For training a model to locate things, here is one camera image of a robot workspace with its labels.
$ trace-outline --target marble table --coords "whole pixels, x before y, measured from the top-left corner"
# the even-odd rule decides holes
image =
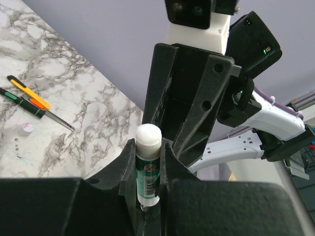
[[[37,119],[0,97],[0,177],[87,178],[134,138],[142,112],[20,0],[0,2],[0,87],[14,75],[71,123]],[[34,126],[28,137],[18,130]]]

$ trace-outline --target screwdriver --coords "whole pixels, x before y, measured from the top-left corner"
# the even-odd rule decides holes
[[[25,84],[23,84],[19,79],[17,79],[15,76],[13,75],[9,75],[7,76],[7,79],[14,84],[16,87],[18,87],[21,91],[23,91],[24,93],[26,93],[28,96],[30,96],[31,98],[35,99],[36,101],[38,101],[40,104],[42,104],[45,108],[45,110],[49,110],[50,109],[50,105],[44,100],[42,99],[40,96],[38,96],[36,93],[34,93],[31,89],[29,89],[28,87],[26,87]]]
[[[50,111],[42,110],[41,107],[43,107],[40,103],[38,103],[36,100],[32,100],[33,103],[29,102],[28,100],[25,100],[22,97],[17,97],[14,94],[0,88],[0,94],[4,96],[5,98],[9,99],[10,101],[14,102],[15,104],[18,104],[20,107],[24,108],[34,116],[38,118],[42,118],[45,114],[50,117],[51,119],[58,121],[61,124],[64,124],[68,128],[70,128],[71,131],[74,131],[75,128],[70,125],[69,123],[65,122],[63,119],[59,118],[55,114],[53,114]]]
[[[35,105],[37,108],[44,110],[44,106],[39,103],[38,101],[36,101],[33,98],[28,98],[27,96],[24,97],[24,95],[22,96],[23,99],[28,100],[28,102],[30,102],[32,105]],[[54,121],[57,121],[58,123],[61,123],[62,125],[65,125],[66,127],[68,127],[71,131],[74,131],[75,128],[69,124],[68,122],[66,122],[65,120],[61,119],[59,116],[55,115],[54,113],[46,110],[46,116],[48,116],[49,118],[53,119]]]

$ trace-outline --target glue stick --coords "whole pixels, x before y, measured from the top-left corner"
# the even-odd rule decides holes
[[[136,130],[137,197],[144,207],[159,201],[155,196],[159,178],[159,157],[162,145],[161,130],[153,124],[142,124]]]

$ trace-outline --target yellow utility knife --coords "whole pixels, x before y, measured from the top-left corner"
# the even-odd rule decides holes
[[[22,90],[24,93],[26,93],[28,96],[39,102],[45,110],[50,109],[50,105],[42,99],[40,96],[38,96],[36,93],[34,93],[32,90],[30,90],[26,85],[24,85],[21,81],[19,81],[15,76],[9,75],[7,76],[7,79],[14,84],[16,87],[18,87],[20,90]]]

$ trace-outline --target white cap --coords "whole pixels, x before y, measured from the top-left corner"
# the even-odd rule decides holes
[[[148,159],[160,156],[162,145],[161,130],[154,124],[142,124],[136,130],[136,150],[139,155]]]
[[[19,134],[20,134],[21,136],[26,137],[26,136],[30,135],[33,131],[34,131],[33,125],[30,124],[30,123],[25,123],[25,124],[23,124],[23,126],[19,129]]]

